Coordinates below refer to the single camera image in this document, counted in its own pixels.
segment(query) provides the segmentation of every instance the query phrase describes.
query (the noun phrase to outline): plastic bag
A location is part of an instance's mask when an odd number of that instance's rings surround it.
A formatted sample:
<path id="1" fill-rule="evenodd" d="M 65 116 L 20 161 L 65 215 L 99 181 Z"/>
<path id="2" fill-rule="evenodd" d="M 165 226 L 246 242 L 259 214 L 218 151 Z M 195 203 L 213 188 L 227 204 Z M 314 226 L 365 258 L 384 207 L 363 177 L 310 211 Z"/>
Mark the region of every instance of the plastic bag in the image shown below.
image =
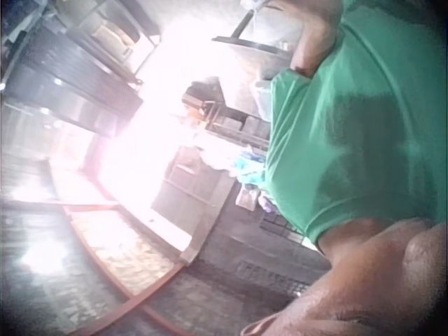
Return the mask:
<path id="1" fill-rule="evenodd" d="M 259 194 L 260 189 L 257 187 L 249 184 L 243 184 L 235 204 L 238 207 L 248 209 L 249 211 L 255 211 Z"/>

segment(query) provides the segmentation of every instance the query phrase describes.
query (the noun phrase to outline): bright light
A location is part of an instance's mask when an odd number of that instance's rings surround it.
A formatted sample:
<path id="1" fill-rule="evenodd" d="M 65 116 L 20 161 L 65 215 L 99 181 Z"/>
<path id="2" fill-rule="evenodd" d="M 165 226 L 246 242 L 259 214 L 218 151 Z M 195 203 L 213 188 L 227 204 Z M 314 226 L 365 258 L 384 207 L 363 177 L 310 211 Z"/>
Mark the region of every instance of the bright light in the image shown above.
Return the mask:
<path id="1" fill-rule="evenodd" d="M 24 202 L 48 200 L 50 193 L 39 185 L 26 185 L 13 191 L 13 198 Z"/>
<path id="2" fill-rule="evenodd" d="M 52 274 L 63 269 L 67 250 L 58 241 L 42 241 L 32 246 L 22 258 L 22 263 L 33 272 Z"/>
<path id="3" fill-rule="evenodd" d="M 164 30 L 162 42 L 139 72 L 145 83 L 139 91 L 144 104 L 128 128 L 108 145 L 99 173 L 101 184 L 123 206 L 180 251 L 191 236 L 167 220 L 149 222 L 154 215 L 151 204 L 168 163 L 190 137 L 169 115 L 185 116 L 182 95 L 187 87 L 214 75 L 218 61 L 210 55 L 208 45 L 222 31 L 225 25 L 216 26 L 213 20 L 203 25 L 194 19 L 177 20 Z"/>
<path id="4" fill-rule="evenodd" d="M 54 128 L 60 128 L 60 127 L 62 126 L 63 123 L 64 123 L 64 122 L 62 122 L 62 120 L 56 120 L 56 121 L 53 123 L 53 127 L 54 127 Z"/>

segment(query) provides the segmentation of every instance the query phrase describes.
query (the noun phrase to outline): green t-shirt sleeve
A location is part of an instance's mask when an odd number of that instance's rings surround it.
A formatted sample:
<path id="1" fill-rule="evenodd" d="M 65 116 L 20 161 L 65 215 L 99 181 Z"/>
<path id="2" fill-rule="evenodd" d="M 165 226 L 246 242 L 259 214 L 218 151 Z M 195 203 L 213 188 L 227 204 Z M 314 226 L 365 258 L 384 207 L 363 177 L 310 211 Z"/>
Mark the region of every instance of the green t-shirt sleeve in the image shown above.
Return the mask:
<path id="1" fill-rule="evenodd" d="M 271 148 L 280 148 L 288 140 L 291 125 L 296 119 L 294 111 L 300 110 L 310 79 L 293 70 L 285 70 L 277 75 L 271 84 L 272 90 L 272 123 Z M 279 159 L 280 152 L 268 156 L 268 162 Z"/>

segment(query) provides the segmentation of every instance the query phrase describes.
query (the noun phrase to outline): stainless steel surface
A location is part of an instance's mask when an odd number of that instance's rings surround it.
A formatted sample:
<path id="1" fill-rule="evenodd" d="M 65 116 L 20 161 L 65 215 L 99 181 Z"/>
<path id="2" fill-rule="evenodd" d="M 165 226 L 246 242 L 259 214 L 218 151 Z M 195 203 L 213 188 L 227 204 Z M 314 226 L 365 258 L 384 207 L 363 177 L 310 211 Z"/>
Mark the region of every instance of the stainless steel surface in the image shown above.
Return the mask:
<path id="1" fill-rule="evenodd" d="M 17 66 L 6 95 L 12 106 L 30 106 L 106 137 L 116 132 L 119 117 L 107 105 L 83 97 L 80 91 L 26 64 Z"/>
<path id="2" fill-rule="evenodd" d="M 272 78 L 287 69 L 292 54 L 238 38 L 220 37 L 212 43 L 214 52 L 220 55 L 218 77 L 225 104 L 231 109 L 260 117 L 250 90 L 251 84 L 263 77 Z"/>

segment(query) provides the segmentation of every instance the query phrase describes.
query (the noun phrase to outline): tiled floor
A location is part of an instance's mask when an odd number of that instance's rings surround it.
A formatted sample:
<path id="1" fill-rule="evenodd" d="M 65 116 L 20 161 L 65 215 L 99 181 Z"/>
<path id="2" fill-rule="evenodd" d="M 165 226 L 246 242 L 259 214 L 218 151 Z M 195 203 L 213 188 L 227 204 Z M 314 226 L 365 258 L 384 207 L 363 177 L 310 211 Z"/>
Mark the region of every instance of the tiled floor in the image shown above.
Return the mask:
<path id="1" fill-rule="evenodd" d="M 115 277 L 137 295 L 174 263 L 139 236 L 117 211 L 72 213 L 72 223 Z"/>
<path id="2" fill-rule="evenodd" d="M 12 192 L 23 181 L 35 181 L 55 197 L 39 163 L 2 159 L 5 189 Z M 65 335 L 122 303 L 58 211 L 3 208 L 1 265 L 2 308 L 20 319 L 21 335 Z"/>

